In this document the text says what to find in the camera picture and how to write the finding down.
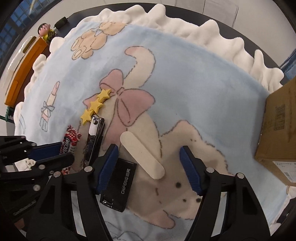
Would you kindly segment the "yellow star hair clip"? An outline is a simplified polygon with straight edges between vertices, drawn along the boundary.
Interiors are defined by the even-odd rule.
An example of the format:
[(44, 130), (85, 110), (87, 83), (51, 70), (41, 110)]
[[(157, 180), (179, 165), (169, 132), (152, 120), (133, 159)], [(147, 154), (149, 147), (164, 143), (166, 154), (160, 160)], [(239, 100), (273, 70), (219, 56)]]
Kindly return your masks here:
[(104, 102), (110, 98), (111, 89), (103, 89), (99, 94), (95, 94), (83, 101), (86, 106), (84, 113), (81, 115), (82, 125), (91, 122), (92, 117), (98, 114), (99, 110), (104, 106)]

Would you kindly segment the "black chifeng lighter box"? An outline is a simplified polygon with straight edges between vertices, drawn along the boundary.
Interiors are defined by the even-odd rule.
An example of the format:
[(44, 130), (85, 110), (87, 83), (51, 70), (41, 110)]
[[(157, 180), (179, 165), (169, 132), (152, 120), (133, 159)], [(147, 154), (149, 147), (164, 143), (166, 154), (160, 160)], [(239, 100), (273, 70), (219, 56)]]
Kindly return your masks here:
[(136, 168), (136, 163), (118, 158), (107, 189), (100, 195), (100, 203), (118, 212), (124, 212)]

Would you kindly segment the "blue checked towel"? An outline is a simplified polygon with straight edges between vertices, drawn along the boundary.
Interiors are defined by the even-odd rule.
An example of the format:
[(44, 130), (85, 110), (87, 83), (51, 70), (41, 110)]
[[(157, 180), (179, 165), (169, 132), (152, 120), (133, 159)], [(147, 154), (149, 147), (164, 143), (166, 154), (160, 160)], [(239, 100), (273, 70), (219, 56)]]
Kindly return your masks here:
[(296, 75), (296, 49), (287, 58), (287, 60), (284, 61), (284, 63), (281, 65), (280, 68), (288, 80), (291, 80), (295, 77), (295, 75)]

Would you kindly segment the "orange wooden desk calendar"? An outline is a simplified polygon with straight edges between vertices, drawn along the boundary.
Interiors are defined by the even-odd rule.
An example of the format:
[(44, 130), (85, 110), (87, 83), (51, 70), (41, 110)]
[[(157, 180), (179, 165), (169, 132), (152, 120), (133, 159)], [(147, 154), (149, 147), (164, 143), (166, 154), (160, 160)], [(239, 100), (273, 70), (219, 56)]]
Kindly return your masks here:
[(11, 61), (6, 79), (9, 85), (5, 93), (4, 104), (14, 108), (24, 83), (32, 76), (33, 64), (37, 57), (47, 50), (48, 45), (42, 38), (35, 36), (27, 39)]

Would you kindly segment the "small black clip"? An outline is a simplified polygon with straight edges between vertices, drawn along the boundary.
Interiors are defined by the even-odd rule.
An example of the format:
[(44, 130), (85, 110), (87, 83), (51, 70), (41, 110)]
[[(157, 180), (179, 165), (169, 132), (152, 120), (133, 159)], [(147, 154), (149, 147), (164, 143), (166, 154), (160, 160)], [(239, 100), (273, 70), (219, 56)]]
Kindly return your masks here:
[(62, 17), (60, 20), (58, 20), (58, 21), (55, 23), (54, 27), (55, 27), (56, 29), (59, 30), (59, 29), (62, 28), (64, 25), (66, 25), (67, 22), (68, 22), (68, 19), (64, 16), (64, 17)]

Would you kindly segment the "brown cardboard box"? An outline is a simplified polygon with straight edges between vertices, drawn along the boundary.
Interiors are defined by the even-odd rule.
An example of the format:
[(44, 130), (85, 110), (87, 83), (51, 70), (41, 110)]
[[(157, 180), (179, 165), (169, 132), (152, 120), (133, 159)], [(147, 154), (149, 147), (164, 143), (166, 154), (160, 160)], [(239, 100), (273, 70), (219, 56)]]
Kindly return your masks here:
[(255, 160), (287, 186), (295, 186), (295, 79), (266, 99)]

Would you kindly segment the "red capucino candy packet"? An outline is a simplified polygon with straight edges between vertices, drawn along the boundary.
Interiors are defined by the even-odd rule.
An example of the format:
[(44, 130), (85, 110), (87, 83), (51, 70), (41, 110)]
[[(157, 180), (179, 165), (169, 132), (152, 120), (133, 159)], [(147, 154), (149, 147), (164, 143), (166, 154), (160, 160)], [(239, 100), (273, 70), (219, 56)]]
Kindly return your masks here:
[(81, 136), (81, 133), (74, 129), (73, 126), (67, 126), (66, 133), (62, 140), (60, 154), (71, 153), (75, 157), (76, 147)]

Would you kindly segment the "cartoon boy figurine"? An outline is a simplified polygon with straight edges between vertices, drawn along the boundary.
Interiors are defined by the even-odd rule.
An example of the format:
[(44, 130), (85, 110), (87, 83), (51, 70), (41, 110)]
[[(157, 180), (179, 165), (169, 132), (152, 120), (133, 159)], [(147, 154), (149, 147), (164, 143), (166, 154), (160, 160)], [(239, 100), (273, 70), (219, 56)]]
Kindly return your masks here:
[(42, 38), (47, 44), (53, 40), (56, 36), (56, 32), (51, 29), (51, 25), (43, 23), (38, 27), (38, 35)]

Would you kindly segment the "cream nail file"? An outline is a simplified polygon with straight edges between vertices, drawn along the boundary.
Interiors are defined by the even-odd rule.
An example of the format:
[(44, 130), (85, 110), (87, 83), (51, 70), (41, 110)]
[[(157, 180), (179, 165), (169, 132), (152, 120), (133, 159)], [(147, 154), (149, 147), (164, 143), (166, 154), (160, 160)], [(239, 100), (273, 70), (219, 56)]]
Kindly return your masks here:
[(160, 180), (165, 176), (163, 165), (132, 132), (123, 132), (120, 143), (152, 179)]

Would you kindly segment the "blue cartoon frilled blanket mat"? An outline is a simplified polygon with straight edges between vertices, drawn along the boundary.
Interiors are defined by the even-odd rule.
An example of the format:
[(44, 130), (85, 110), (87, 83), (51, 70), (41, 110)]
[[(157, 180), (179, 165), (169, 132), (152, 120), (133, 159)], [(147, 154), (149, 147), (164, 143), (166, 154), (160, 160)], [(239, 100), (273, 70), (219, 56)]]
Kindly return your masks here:
[(179, 160), (190, 147), (223, 174), (242, 172), (272, 223), (286, 187), (254, 160), (267, 96), (284, 75), (253, 56), (241, 38), (225, 39), (215, 21), (196, 26), (149, 12), (103, 10), (83, 19), (39, 56), (16, 107), (15, 134), (39, 145), (59, 142), (68, 126), (82, 137), (72, 172), (82, 168), (88, 125), (81, 115), (102, 89), (110, 89), (99, 115), (106, 121), (103, 154), (133, 133), (165, 169), (155, 180), (138, 166), (127, 208), (100, 208), (113, 240), (184, 240), (200, 206)]

